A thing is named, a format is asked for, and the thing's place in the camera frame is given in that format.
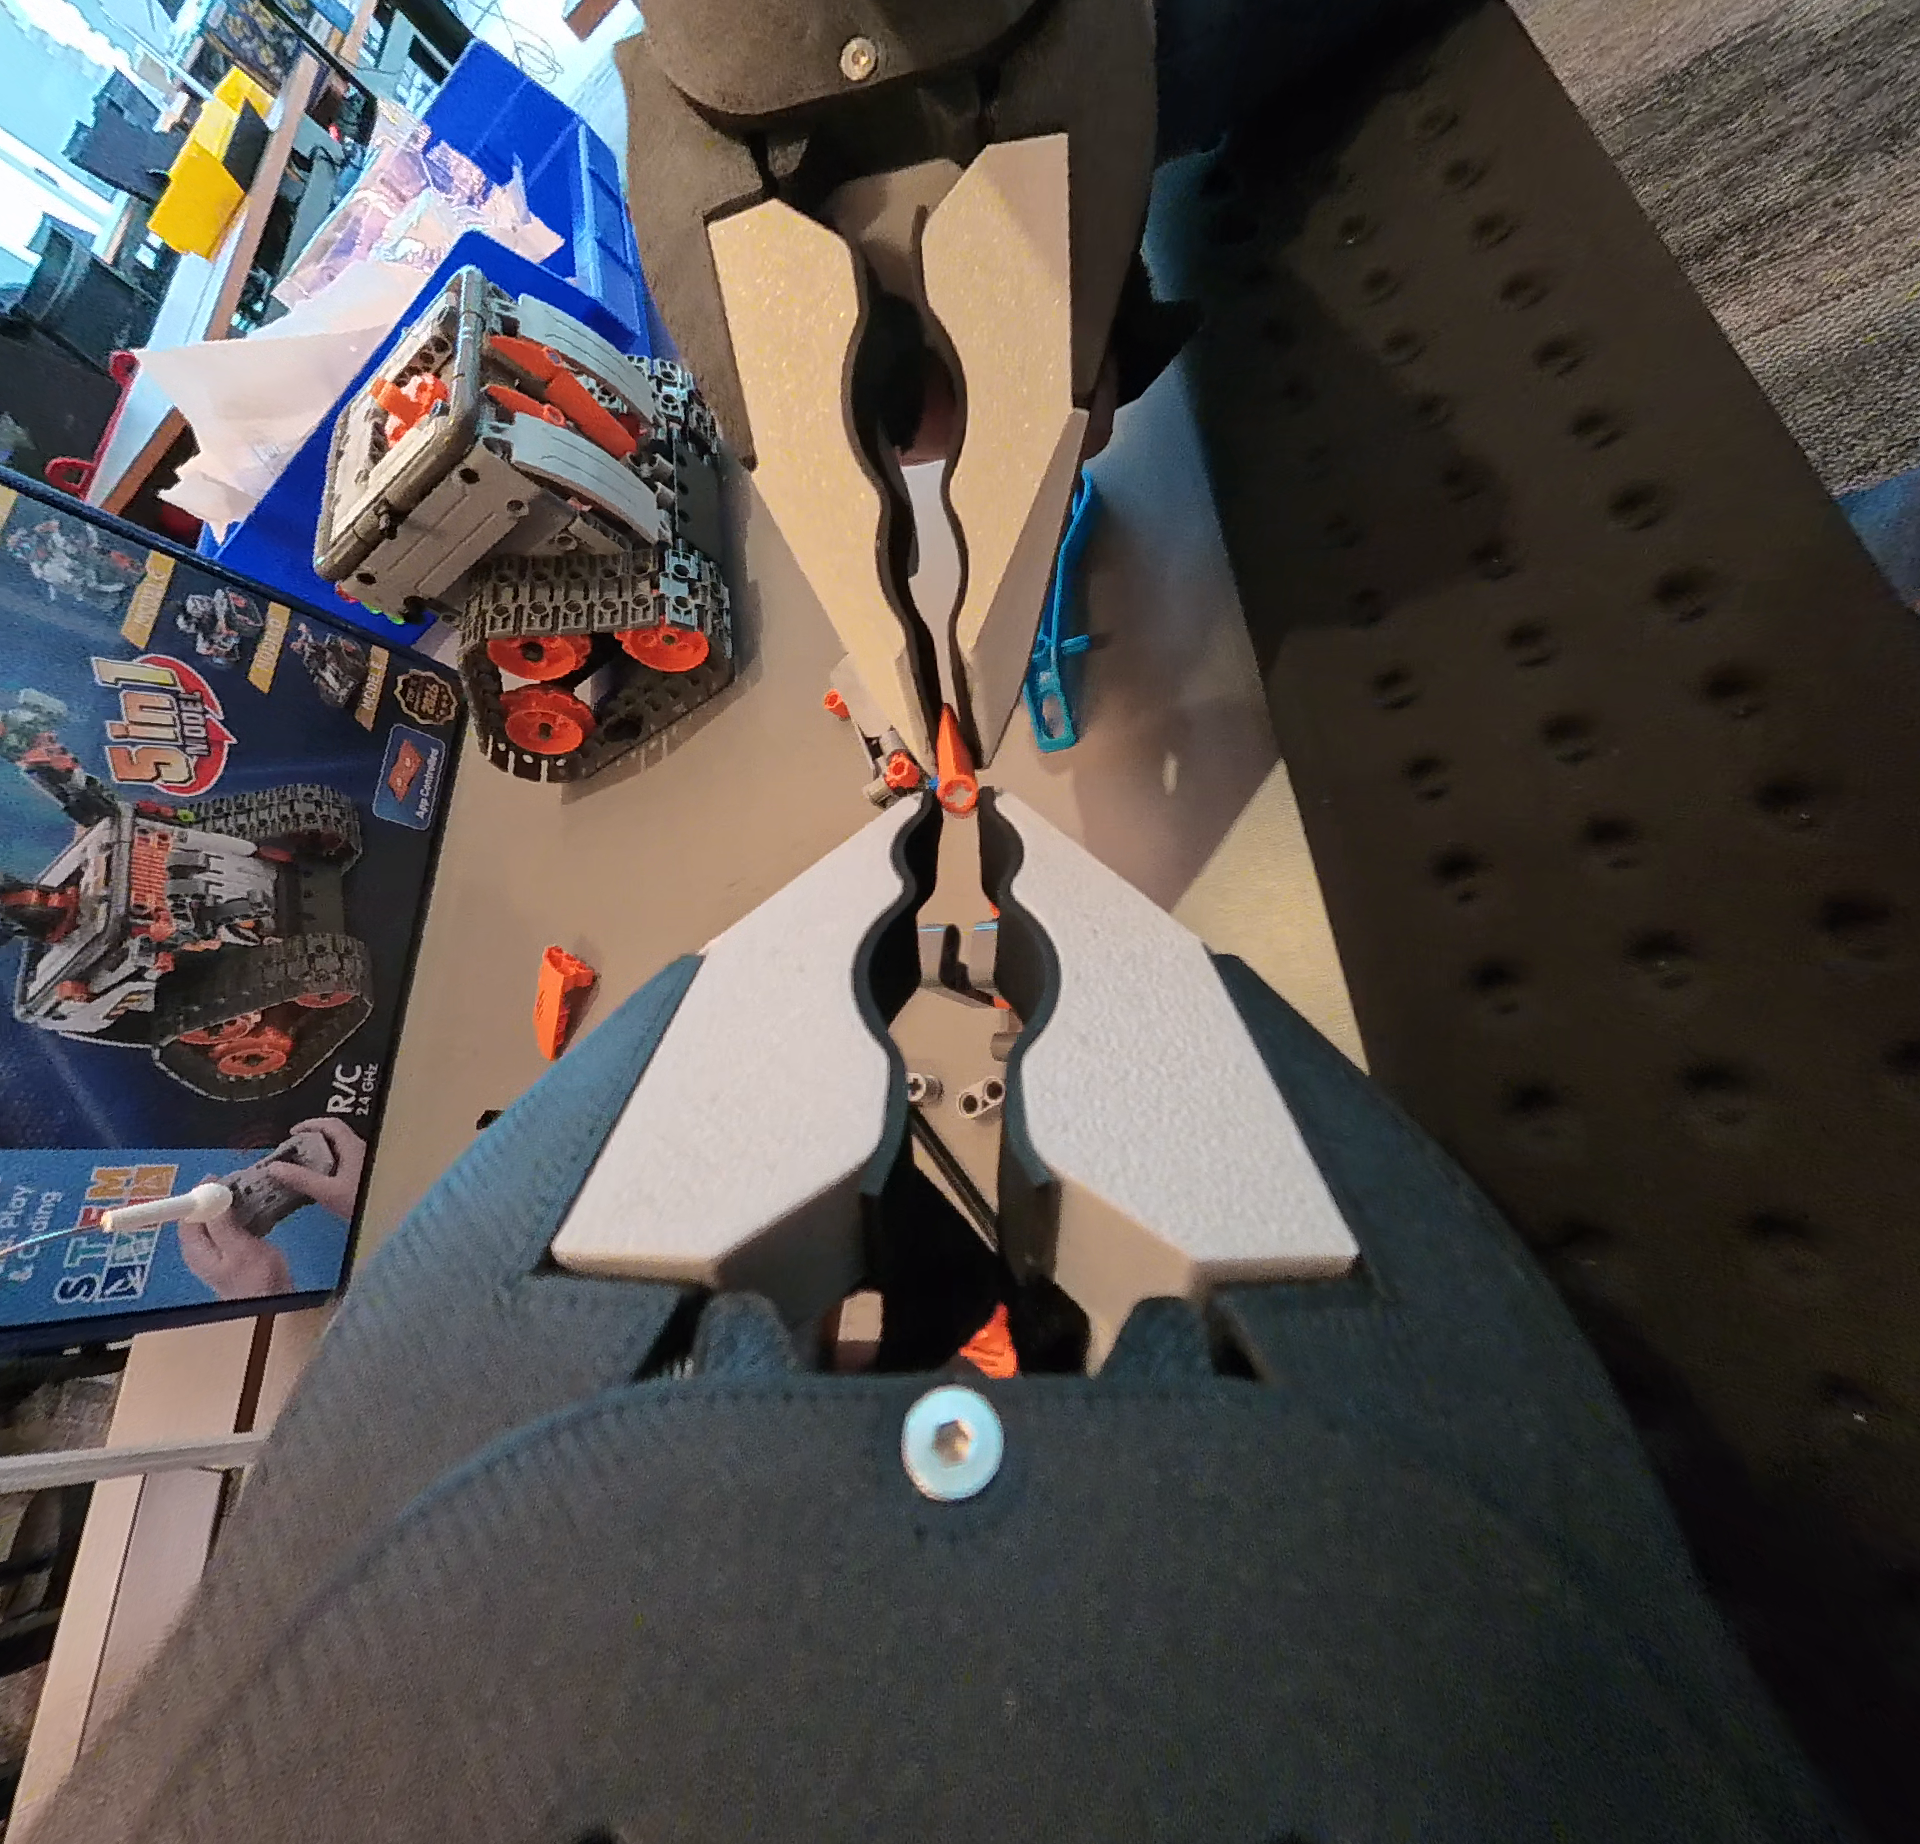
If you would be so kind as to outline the long black axle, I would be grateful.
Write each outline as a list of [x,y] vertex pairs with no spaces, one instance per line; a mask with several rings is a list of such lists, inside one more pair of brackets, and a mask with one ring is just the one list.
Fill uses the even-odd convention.
[[996,1252],[996,1215],[975,1188],[971,1172],[934,1131],[919,1108],[906,1112],[906,1130],[914,1138],[914,1145],[934,1163],[938,1180],[955,1192],[956,1208],[967,1216],[983,1242]]

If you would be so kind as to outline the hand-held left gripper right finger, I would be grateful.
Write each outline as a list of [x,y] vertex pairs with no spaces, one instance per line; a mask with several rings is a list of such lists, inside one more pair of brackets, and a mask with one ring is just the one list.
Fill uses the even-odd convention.
[[1024,802],[980,807],[1005,1069],[1000,1249],[1066,1294],[1343,1278],[1357,1257],[1223,973]]

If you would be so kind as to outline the white plastic bags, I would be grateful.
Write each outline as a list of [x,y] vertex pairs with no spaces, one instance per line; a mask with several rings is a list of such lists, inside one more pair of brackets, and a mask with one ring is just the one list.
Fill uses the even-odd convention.
[[226,537],[468,232],[536,264],[561,246],[533,215],[521,165],[482,166],[417,130],[375,153],[305,242],[273,289],[271,322],[235,340],[144,349],[139,372],[195,435],[161,501]]

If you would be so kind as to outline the grey tracked toy robot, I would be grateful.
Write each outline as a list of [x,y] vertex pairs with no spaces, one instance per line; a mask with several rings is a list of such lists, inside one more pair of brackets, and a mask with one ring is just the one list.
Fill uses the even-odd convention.
[[313,570],[457,625],[497,770],[588,781],[733,682],[720,457],[679,362],[457,269],[343,401]]

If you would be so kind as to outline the cyan plastic brick tool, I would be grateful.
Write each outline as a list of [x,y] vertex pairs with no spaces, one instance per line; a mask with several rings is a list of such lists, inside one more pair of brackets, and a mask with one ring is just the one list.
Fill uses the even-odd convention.
[[1080,733],[1083,657],[1091,651],[1083,608],[1083,554],[1095,525],[1096,486],[1080,469],[1067,498],[1067,517],[1024,678],[1026,715],[1038,753],[1067,753]]

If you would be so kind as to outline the black perforated pad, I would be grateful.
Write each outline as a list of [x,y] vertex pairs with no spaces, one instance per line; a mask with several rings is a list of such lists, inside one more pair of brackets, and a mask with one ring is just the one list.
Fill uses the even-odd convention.
[[1770,1499],[1914,1556],[1914,614],[1506,0],[1162,182],[1373,1076]]

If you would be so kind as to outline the yellow bin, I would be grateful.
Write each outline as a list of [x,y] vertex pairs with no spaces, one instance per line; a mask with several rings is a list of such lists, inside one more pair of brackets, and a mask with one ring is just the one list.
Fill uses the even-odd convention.
[[211,261],[253,187],[273,100],[231,67],[202,100],[166,186],[148,216],[148,232],[166,249]]

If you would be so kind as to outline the orange wedge brick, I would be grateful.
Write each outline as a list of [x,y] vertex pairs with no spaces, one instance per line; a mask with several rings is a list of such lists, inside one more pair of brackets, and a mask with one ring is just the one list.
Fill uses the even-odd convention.
[[561,944],[544,947],[533,998],[533,1039],[544,1060],[561,1059],[595,985],[598,971],[583,957]]

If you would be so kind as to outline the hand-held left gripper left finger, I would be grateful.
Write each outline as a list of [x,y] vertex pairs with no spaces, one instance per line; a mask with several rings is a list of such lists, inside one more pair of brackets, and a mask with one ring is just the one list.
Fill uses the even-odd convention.
[[703,1291],[856,1291],[865,1199],[905,1138],[890,1014],[940,810],[896,802],[699,953],[554,1236],[561,1273]]

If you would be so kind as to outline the grey white orange brick arm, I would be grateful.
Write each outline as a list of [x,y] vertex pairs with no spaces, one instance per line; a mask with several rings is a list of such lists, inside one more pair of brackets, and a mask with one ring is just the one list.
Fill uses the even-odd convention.
[[856,736],[856,748],[869,767],[859,794],[872,807],[885,807],[900,798],[911,798],[925,790],[923,766],[911,757],[900,730],[885,724],[851,657],[840,657],[832,667],[822,708]]

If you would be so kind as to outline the blue plastic bin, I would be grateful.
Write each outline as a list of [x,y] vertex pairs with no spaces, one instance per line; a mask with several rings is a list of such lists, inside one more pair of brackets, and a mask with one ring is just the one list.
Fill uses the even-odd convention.
[[[460,269],[480,269],[507,295],[536,295],[588,324],[627,353],[669,353],[646,293],[633,223],[611,147],[559,99],[513,68],[490,46],[471,43],[426,105],[426,138],[446,144],[488,180],[509,182],[519,169],[536,219],[557,229],[559,250],[536,264],[507,246],[466,232],[422,295],[387,336],[348,364],[352,388],[426,310],[437,289]],[[313,534],[326,484],[326,448],[343,410],[337,394],[315,428],[286,460],[253,513],[224,541],[202,539],[201,554],[277,600],[340,612],[343,604],[313,576]]]

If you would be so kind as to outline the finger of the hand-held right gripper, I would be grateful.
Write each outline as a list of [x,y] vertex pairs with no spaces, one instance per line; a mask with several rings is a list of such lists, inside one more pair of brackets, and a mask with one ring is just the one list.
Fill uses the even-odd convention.
[[955,712],[975,762],[992,766],[1020,704],[1087,430],[1074,394],[1067,138],[983,147],[925,216],[919,264],[962,398],[943,486],[964,567]]
[[855,413],[868,336],[851,246],[780,200],[707,224],[733,366],[773,515],[859,683],[906,753],[934,757],[938,672],[909,601],[914,517]]

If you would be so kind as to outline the dark blue robot kit box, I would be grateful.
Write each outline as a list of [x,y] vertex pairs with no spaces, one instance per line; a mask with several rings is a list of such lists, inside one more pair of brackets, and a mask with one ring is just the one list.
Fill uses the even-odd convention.
[[6,1354],[325,1302],[459,688],[13,473],[3,513]]

